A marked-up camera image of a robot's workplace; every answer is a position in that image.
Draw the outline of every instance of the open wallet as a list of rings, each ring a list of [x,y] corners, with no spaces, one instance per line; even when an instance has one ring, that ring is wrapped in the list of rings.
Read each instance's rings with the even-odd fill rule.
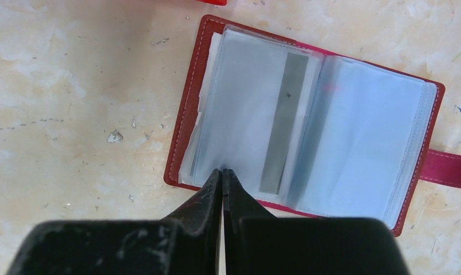
[[[267,207],[379,219],[400,235],[419,179],[461,188],[429,149],[443,84],[213,15],[202,18],[164,174],[232,169]]]

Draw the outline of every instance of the gray strip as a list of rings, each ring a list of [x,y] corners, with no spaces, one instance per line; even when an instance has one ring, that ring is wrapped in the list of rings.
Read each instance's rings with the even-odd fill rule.
[[[286,163],[308,57],[288,53],[259,191],[277,194]]]

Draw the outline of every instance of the red object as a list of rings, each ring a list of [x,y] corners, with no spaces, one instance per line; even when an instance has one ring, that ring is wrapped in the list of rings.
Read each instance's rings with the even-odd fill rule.
[[[251,32],[258,33],[297,47],[315,50],[325,55],[340,56],[340,54],[333,53],[328,50],[317,48],[315,46],[311,46],[301,42],[297,42],[286,37],[264,32],[262,30],[241,25],[213,15],[205,15],[200,22],[200,28],[198,30],[193,55],[191,57],[190,68],[188,70],[186,83],[183,89],[182,101],[180,103],[178,116],[176,118],[175,131],[173,133],[173,138],[171,140],[171,147],[170,152],[168,154],[168,161],[166,163],[166,170],[164,172],[164,181],[169,185],[183,187],[190,190],[200,189],[196,186],[178,183],[178,172],[183,161],[184,153],[186,151],[186,148],[188,147],[188,143],[190,142],[190,136],[195,126],[196,116],[198,114],[197,108],[199,102],[199,94],[200,89],[202,87],[203,76],[205,74],[205,69],[207,66],[208,51],[210,50],[211,37],[214,32],[222,33],[226,25],[237,26],[239,28],[246,29]],[[380,65],[376,65],[373,63],[370,64],[379,66],[387,70],[391,70],[396,73],[411,76],[410,74],[398,72],[396,70],[386,68]],[[412,199],[412,194],[414,193],[414,189],[416,188],[419,179],[424,179],[439,184],[461,188],[461,156],[428,149],[431,140],[432,129],[438,116],[439,106],[444,96],[445,87],[443,84],[438,82],[434,82],[417,76],[413,77],[422,79],[430,83],[434,83],[438,88],[438,93],[436,95],[436,100],[434,102],[431,117],[428,123],[428,128],[426,130],[426,135],[421,147],[421,151],[416,163],[411,183],[409,185],[409,189],[404,200],[403,207],[399,214],[397,223],[395,227],[392,229],[392,232],[395,236],[400,235],[400,233],[402,232],[405,214],[409,208]],[[275,203],[262,201],[260,201],[260,203],[264,206],[271,207],[274,209],[300,214],[307,217],[315,217],[313,215],[299,212],[290,209],[286,206],[278,205]]]
[[[227,0],[198,0],[198,1],[203,2],[203,3],[219,5],[219,6],[225,6],[227,4]]]

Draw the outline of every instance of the maroon strap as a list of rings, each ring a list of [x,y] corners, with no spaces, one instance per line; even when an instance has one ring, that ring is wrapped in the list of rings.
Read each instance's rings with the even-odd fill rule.
[[[461,156],[429,149],[420,179],[461,188]]]

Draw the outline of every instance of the beige marble surface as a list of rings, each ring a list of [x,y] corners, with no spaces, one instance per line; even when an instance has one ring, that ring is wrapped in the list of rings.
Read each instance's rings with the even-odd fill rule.
[[[192,194],[162,174],[207,13],[444,83],[431,147],[461,154],[461,0],[0,0],[0,274],[36,223]],[[461,274],[461,190],[420,181],[397,241],[412,273]]]

